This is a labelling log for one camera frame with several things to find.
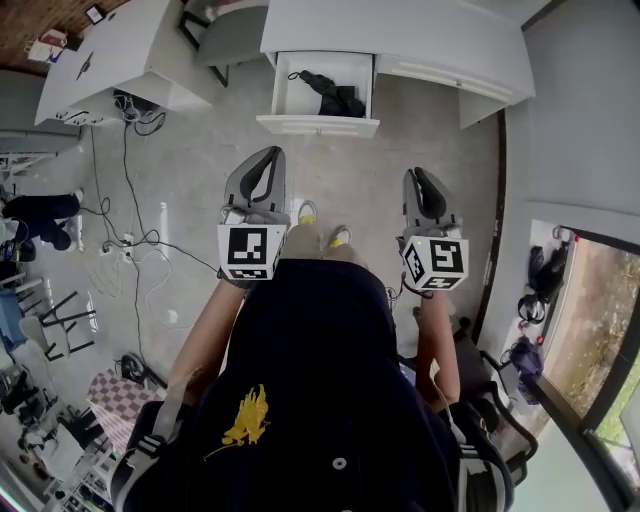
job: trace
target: white button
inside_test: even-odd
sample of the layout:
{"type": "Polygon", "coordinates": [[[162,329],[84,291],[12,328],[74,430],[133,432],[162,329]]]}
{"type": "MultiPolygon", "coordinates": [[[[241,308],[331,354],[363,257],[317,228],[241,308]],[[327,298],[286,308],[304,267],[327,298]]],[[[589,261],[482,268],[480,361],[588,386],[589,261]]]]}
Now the white button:
{"type": "Polygon", "coordinates": [[[337,469],[337,470],[344,469],[344,468],[347,467],[347,460],[343,459],[342,457],[334,459],[333,460],[333,467],[334,467],[334,469],[337,469]]]}

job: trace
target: gray concrete floor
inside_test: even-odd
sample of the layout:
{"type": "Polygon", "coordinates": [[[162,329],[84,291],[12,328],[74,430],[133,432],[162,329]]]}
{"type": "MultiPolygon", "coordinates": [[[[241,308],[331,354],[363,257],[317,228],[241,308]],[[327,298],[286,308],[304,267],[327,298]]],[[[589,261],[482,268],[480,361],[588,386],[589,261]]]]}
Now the gray concrete floor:
{"type": "MultiPolygon", "coordinates": [[[[461,131],[457,91],[380,75],[373,114],[381,124],[374,139],[276,136],[255,120],[257,114],[269,112],[272,86],[273,70],[266,61],[245,64],[232,69],[230,87],[220,88],[213,108],[170,112],[163,129],[148,138],[129,130],[128,169],[145,229],[160,229],[164,215],[170,243],[217,266],[215,226],[226,178],[246,157],[276,144],[286,153],[290,199],[315,201],[320,226],[327,233],[338,224],[349,225],[353,245],[370,270],[398,290],[401,260],[395,237],[404,227],[402,177],[408,168],[422,166],[435,173],[459,201],[471,265],[469,278],[450,298],[458,316],[475,317],[495,217],[495,117],[461,131]]],[[[101,193],[111,198],[110,218],[119,235],[131,229],[139,239],[124,179],[123,126],[96,128],[94,136],[101,193]]],[[[78,148],[34,167],[28,177],[18,179],[17,186],[21,194],[67,193],[82,186],[84,205],[97,209],[89,134],[78,148]]],[[[81,311],[91,301],[98,312],[97,329],[81,322],[71,333],[72,347],[86,339],[94,339],[96,345],[49,365],[62,399],[79,408],[84,408],[84,396],[97,372],[113,367],[114,359],[123,353],[138,350],[135,269],[116,263],[117,254],[99,256],[105,240],[102,219],[84,213],[84,254],[58,253],[37,242],[38,259],[30,268],[32,274],[48,280],[55,300],[73,290],[80,292],[66,311],[81,311]]],[[[142,348],[147,362],[165,376],[184,343],[186,328],[217,282],[209,269],[179,252],[169,249],[167,255],[171,276],[147,297],[165,279],[169,264],[148,246],[136,248],[134,254],[138,261],[146,257],[140,264],[138,296],[142,348]]],[[[411,309],[417,304],[418,299],[405,292],[394,310],[403,355],[415,353],[417,330],[411,309]]],[[[37,349],[27,344],[15,356],[46,384],[48,374],[37,349]]]]}

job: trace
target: green grass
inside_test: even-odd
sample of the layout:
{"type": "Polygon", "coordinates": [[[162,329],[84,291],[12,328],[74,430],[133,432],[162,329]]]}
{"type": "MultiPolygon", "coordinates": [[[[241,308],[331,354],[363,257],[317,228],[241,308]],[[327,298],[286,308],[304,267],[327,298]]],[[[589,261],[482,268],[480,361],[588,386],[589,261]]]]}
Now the green grass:
{"type": "Polygon", "coordinates": [[[596,434],[599,437],[613,442],[620,441],[624,434],[624,427],[620,422],[620,414],[622,413],[624,406],[627,405],[629,398],[631,398],[638,382],[640,382],[640,357],[636,357],[636,360],[631,367],[631,371],[620,389],[620,393],[618,393],[618,396],[609,409],[609,412],[607,412],[604,420],[602,420],[602,423],[600,423],[600,426],[596,430],[596,434]]]}

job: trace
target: shoe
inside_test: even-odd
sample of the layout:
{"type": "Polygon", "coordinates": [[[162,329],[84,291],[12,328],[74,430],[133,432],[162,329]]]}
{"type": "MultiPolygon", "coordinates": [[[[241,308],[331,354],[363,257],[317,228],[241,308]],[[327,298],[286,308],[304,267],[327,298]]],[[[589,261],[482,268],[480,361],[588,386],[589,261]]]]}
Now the shoe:
{"type": "Polygon", "coordinates": [[[298,224],[315,224],[317,219],[316,205],[311,201],[304,201],[298,210],[298,224]]]}
{"type": "Polygon", "coordinates": [[[347,226],[337,227],[329,239],[331,240],[331,242],[329,242],[329,248],[333,249],[344,244],[350,244],[351,238],[351,230],[347,226]]]}

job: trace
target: checkered cloth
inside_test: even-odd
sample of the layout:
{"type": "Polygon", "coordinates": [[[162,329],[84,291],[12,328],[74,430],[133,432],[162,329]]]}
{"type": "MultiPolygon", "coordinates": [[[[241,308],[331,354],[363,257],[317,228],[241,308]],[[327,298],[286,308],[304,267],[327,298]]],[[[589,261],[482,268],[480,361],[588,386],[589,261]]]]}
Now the checkered cloth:
{"type": "Polygon", "coordinates": [[[119,377],[113,370],[96,375],[87,395],[89,407],[113,444],[113,451],[121,455],[126,452],[142,406],[158,399],[155,393],[119,377]]]}

